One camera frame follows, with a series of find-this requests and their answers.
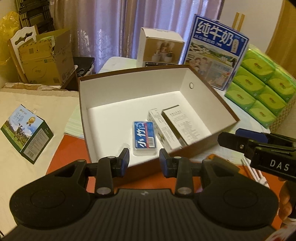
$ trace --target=yellow plastic bag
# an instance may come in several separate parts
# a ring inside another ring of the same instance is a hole
[[[0,65],[6,65],[10,59],[7,41],[20,29],[19,15],[9,12],[0,20]]]

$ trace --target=finger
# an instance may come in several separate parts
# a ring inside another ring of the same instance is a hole
[[[287,204],[290,200],[290,192],[286,184],[282,186],[281,191],[279,192],[279,199],[280,199],[279,202],[282,203],[283,205]]]
[[[279,218],[285,220],[292,213],[292,205],[288,202],[286,205],[280,205]]]

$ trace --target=screw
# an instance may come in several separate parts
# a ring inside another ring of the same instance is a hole
[[[101,187],[101,188],[98,188],[96,190],[96,192],[100,195],[107,195],[111,192],[111,189],[110,188],[107,188],[107,187]]]
[[[192,190],[191,190],[191,188],[188,188],[188,187],[182,187],[182,188],[178,188],[177,192],[182,195],[188,195],[188,194],[192,193]]]

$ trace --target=black ribbed surface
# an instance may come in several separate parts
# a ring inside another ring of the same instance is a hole
[[[168,189],[120,189],[112,198],[98,199],[76,223],[54,230],[18,226],[3,240],[262,241],[273,231],[225,229],[206,219],[192,200],[177,198]]]

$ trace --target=orange object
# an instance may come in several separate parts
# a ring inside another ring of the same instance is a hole
[[[48,168],[47,174],[51,173],[77,159],[85,159],[89,163],[89,157],[87,154],[87,148],[85,141],[76,137],[72,137],[69,135],[64,135],[51,163]],[[248,169],[244,166],[238,166],[241,171],[239,173],[245,174],[245,176],[252,178],[251,174],[249,173]],[[273,176],[268,173],[262,173],[263,176],[266,177],[270,189],[275,192],[277,196],[279,196],[279,191],[281,190],[283,182],[280,182],[278,180],[278,177]],[[194,182],[194,189],[200,189],[201,183],[199,177],[193,178]],[[89,182],[87,185],[87,191],[88,192],[94,192],[94,184],[95,184],[95,178],[90,177]],[[129,182],[123,185],[115,185],[115,189],[118,188],[138,188],[138,189],[157,189],[157,188],[170,188],[172,192],[174,192],[176,184],[175,178],[164,178],[161,172],[156,172],[152,175],[143,177],[139,180]],[[281,220],[278,216],[275,217],[274,222],[272,223],[272,226],[275,229],[279,229],[281,225]]]

